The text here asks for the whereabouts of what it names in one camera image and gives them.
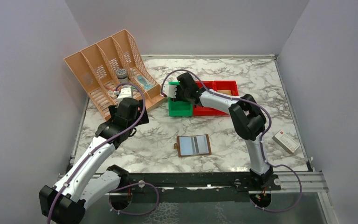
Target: orange plastic organizer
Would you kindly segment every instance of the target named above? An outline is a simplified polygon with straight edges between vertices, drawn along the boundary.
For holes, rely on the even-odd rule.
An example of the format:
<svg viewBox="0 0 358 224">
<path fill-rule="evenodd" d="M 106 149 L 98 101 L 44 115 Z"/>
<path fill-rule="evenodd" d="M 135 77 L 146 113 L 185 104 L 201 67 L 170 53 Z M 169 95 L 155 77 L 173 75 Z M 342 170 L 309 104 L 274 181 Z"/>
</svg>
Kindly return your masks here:
<svg viewBox="0 0 358 224">
<path fill-rule="evenodd" d="M 161 85 L 147 72 L 134 37 L 125 29 L 64 60 L 106 120 L 110 118 L 108 106 L 117 104 L 117 97 L 110 90 L 120 83 L 117 69 L 126 69 L 129 81 L 142 90 L 148 112 L 165 101 L 160 95 Z M 154 86 L 145 90 L 135 80 L 138 75 Z M 134 97 L 141 99 L 139 93 Z"/>
</svg>

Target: red plastic tray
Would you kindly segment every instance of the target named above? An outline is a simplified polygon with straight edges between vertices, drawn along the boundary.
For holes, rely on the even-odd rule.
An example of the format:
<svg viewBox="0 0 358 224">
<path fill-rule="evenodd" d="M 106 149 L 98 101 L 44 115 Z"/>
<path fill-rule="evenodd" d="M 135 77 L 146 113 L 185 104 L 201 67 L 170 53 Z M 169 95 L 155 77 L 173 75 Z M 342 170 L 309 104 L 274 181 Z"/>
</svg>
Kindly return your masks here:
<svg viewBox="0 0 358 224">
<path fill-rule="evenodd" d="M 198 87 L 201 87 L 200 82 L 196 82 Z M 218 90 L 230 90 L 232 96 L 239 96 L 237 83 L 235 81 L 204 81 L 206 87 L 215 91 Z M 193 106 L 193 116 L 213 116 L 213 115 L 227 115 L 222 111 L 212 109 L 209 107 Z"/>
</svg>

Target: wall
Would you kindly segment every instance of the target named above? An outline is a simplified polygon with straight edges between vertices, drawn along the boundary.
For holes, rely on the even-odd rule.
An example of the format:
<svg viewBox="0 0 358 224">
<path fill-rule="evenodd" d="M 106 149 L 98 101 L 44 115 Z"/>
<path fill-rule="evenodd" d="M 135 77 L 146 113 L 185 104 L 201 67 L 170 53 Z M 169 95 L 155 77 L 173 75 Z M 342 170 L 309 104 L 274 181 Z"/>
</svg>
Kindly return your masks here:
<svg viewBox="0 0 358 224">
<path fill-rule="evenodd" d="M 63 0 L 0 0 L 0 223 L 44 223 L 86 94 L 63 58 L 87 43 Z"/>
<path fill-rule="evenodd" d="M 358 0 L 310 0 L 278 64 L 339 222 L 358 223 Z"/>
<path fill-rule="evenodd" d="M 141 54 L 279 54 L 308 0 L 66 0 L 87 42 L 124 28 Z"/>
</svg>

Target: gray lid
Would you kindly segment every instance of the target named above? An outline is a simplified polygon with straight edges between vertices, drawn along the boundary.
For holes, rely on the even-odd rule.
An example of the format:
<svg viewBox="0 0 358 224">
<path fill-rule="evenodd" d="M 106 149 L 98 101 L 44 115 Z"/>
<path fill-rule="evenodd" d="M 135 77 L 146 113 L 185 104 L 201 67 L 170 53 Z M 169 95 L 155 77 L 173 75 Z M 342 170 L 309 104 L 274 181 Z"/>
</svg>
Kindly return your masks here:
<svg viewBox="0 0 358 224">
<path fill-rule="evenodd" d="M 125 69 L 117 69 L 115 71 L 115 73 L 118 78 L 126 78 L 127 77 L 127 70 L 125 70 Z"/>
</svg>

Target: marble tabletop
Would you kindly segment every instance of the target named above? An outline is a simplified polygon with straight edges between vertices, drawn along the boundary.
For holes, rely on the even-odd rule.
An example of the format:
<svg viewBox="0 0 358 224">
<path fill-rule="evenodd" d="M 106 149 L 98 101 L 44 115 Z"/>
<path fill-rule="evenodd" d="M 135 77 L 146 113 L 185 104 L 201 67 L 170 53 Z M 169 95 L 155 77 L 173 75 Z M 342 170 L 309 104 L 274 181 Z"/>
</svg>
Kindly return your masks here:
<svg viewBox="0 0 358 224">
<path fill-rule="evenodd" d="M 305 171 L 303 151 L 287 153 L 272 140 L 279 130 L 285 131 L 297 143 L 298 135 L 290 113 L 282 84 L 273 59 L 145 59 L 145 66 L 157 82 L 162 83 L 167 73 L 188 69 L 203 81 L 235 80 L 240 96 L 251 94 L 272 117 L 272 127 L 264 136 L 268 160 L 285 164 L 296 171 Z M 168 81 L 176 80 L 178 72 Z M 98 169 L 104 172 L 116 164 L 129 172 L 229 172 L 249 171 L 250 159 L 243 139 L 235 132 L 229 116 L 169 117 L 168 103 L 148 112 L 150 123 L 137 127 L 135 136 L 120 147 Z M 89 146 L 94 132 L 105 120 L 92 101 L 87 107 L 75 162 Z M 181 135 L 208 134 L 211 155 L 178 157 L 173 148 Z M 276 168 L 276 171 L 287 171 Z"/>
</svg>

